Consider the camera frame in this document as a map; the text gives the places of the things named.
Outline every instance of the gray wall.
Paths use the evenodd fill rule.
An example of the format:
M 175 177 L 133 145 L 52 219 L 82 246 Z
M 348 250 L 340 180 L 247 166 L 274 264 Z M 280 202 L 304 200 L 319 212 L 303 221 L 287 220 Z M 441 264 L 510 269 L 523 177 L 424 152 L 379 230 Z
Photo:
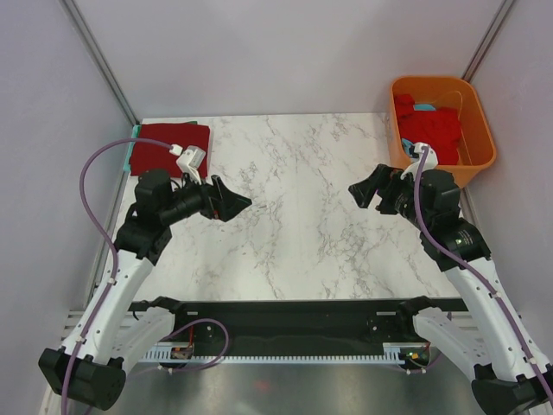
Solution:
M 461 75 L 500 0 L 75 0 L 139 118 L 381 112 Z
M 553 357 L 553 3 L 518 2 L 474 84 L 498 147 L 469 186 L 505 289 Z
M 99 247 L 80 168 L 130 125 L 55 0 L 3 0 L 0 39 L 0 405 L 15 415 L 38 411 L 40 352 L 82 306 Z M 122 150 L 87 181 L 102 220 Z

